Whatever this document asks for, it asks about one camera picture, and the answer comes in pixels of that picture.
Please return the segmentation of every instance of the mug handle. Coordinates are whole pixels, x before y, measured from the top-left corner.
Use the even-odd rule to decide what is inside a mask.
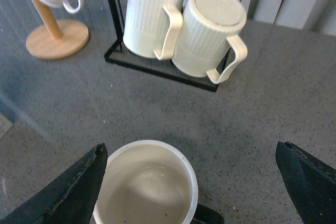
[[[224,217],[206,206],[197,204],[191,224],[224,224]]]
[[[247,47],[239,35],[227,37],[226,40],[233,48],[236,58],[229,66],[224,69],[221,75],[219,75],[217,69],[212,69],[206,72],[206,75],[213,84],[219,84],[223,81],[226,81],[232,71],[239,65],[239,63],[245,60],[247,56]]]
[[[78,6],[76,8],[73,8],[70,5],[68,0],[63,2],[63,6],[64,6],[65,10],[67,10],[67,12],[70,13],[70,14],[78,13],[79,10],[81,10],[81,8],[83,7],[83,5],[84,5],[84,0],[78,0]]]
[[[177,37],[182,28],[183,17],[181,12],[175,6],[163,6],[164,11],[169,17],[169,28],[164,39],[162,50],[154,50],[158,60],[170,60],[173,58],[174,48]]]

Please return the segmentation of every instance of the wooden mug tree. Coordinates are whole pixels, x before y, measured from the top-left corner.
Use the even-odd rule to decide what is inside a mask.
[[[89,30],[85,24],[72,19],[56,21],[48,6],[39,0],[31,1],[44,22],[26,40],[26,47],[33,56],[46,60],[65,58],[86,44]]]

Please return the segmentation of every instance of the mug rim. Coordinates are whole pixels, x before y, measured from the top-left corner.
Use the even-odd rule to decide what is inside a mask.
[[[234,25],[227,25],[227,26],[216,24],[213,21],[207,19],[200,12],[200,10],[198,10],[198,8],[196,7],[195,0],[188,0],[186,8],[189,7],[193,16],[198,21],[200,21],[204,26],[209,27],[212,30],[219,31],[221,33],[236,34],[244,27],[244,25],[246,23],[246,19],[247,19],[246,11],[245,11],[243,5],[241,4],[241,2],[238,2],[238,4],[239,4],[239,8],[242,11],[242,18],[238,23],[236,23]]]
[[[197,178],[196,178],[196,174],[195,171],[191,165],[191,163],[189,162],[189,160],[183,155],[182,152],[180,152],[177,148],[175,148],[174,146],[158,141],[158,140],[138,140],[138,141],[134,141],[131,143],[128,143],[122,147],[120,147],[119,149],[117,149],[115,152],[113,152],[107,159],[107,164],[106,164],[106,169],[107,167],[112,163],[112,161],[117,158],[120,154],[122,154],[123,152],[136,147],[136,146],[142,146],[142,145],[156,145],[159,147],[163,147],[169,151],[171,151],[172,153],[174,153],[180,160],[181,162],[185,165],[185,167],[188,170],[188,174],[190,176],[191,179],[191,184],[192,184],[192,197],[191,197],[191,202],[190,202],[190,206],[189,206],[189,210],[188,213],[186,214],[183,222],[181,224],[190,224],[190,222],[192,221],[195,212],[196,212],[196,207],[197,207],[197,203],[198,203],[198,183],[197,183]],[[100,213],[98,211],[98,207],[97,207],[97,202],[95,204],[95,208],[93,210],[93,216],[95,218],[95,221],[97,222],[97,224],[102,223],[101,217],[100,217]]]

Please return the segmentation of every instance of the black metal rack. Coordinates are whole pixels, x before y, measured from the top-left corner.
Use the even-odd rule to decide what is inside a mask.
[[[108,0],[117,40],[104,54],[106,62],[124,66],[127,68],[143,71],[164,77],[170,80],[178,81],[197,88],[216,92],[218,85],[213,84],[207,77],[195,78],[180,72],[172,61],[159,61],[157,59],[146,59],[139,57],[128,51],[123,44],[124,17],[121,9],[120,0]],[[230,50],[218,66],[219,70],[224,70]]]

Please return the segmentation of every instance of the gray speckled countertop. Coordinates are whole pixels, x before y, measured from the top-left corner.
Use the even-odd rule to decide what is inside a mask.
[[[107,0],[74,18],[90,30],[83,50],[58,61],[31,56],[41,24],[30,0],[0,0],[0,218],[97,143],[111,154],[141,139],[181,150],[199,202],[226,223],[302,223],[275,161],[291,141],[336,167],[336,38],[248,21],[249,50],[216,93],[106,63],[116,39]]]

